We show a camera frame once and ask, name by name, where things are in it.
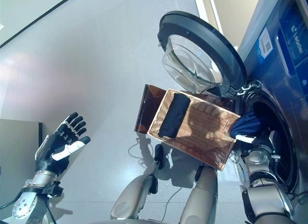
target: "wall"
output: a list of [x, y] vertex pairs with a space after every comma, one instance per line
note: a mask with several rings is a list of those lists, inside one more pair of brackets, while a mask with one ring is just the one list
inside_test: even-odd
[[62, 0], [0, 0], [0, 44]]
[[[217, 27], [210, 0], [203, 0], [209, 23]], [[240, 46], [258, 0], [213, 0], [223, 35], [233, 46]]]

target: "robotic arm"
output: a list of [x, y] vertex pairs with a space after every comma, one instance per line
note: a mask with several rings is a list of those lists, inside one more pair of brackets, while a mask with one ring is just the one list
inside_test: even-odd
[[80, 136], [86, 132], [86, 123], [75, 112], [69, 115], [52, 135], [47, 135], [35, 153], [36, 173], [15, 198], [12, 217], [5, 220], [10, 224], [42, 223], [48, 207], [49, 198], [60, 196], [63, 188], [57, 181], [69, 164], [69, 156], [90, 142], [90, 138]]

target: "white tile floor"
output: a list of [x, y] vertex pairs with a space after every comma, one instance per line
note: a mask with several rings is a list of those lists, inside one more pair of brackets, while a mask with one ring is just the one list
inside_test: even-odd
[[[91, 142], [61, 179], [59, 224], [108, 220], [121, 191], [143, 173], [128, 148], [136, 143], [144, 84], [181, 89], [162, 67], [156, 36], [171, 10], [197, 13], [194, 0], [70, 0], [1, 49], [1, 118], [41, 121], [45, 134], [74, 111], [88, 124]], [[139, 146], [131, 153], [141, 157]], [[161, 220], [168, 199], [185, 186], [165, 216], [179, 221], [199, 162], [177, 151], [171, 157], [173, 167], [159, 174], [159, 193], [147, 198], [141, 218]], [[217, 223], [243, 223], [234, 165], [228, 162], [218, 181]]]

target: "brown plastic tray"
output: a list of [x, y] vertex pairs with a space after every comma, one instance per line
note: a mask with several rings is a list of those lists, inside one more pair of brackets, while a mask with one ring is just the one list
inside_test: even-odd
[[[191, 102], [176, 138], [159, 137], [158, 132], [175, 93]], [[235, 140], [229, 130], [240, 116], [191, 94], [168, 89], [148, 130], [148, 134], [196, 159], [223, 170]]]

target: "sticker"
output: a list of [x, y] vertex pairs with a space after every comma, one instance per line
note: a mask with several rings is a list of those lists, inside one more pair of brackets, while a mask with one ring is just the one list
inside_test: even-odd
[[270, 41], [268, 29], [265, 28], [259, 38], [259, 50], [261, 56], [265, 59], [268, 54], [273, 50], [273, 45]]

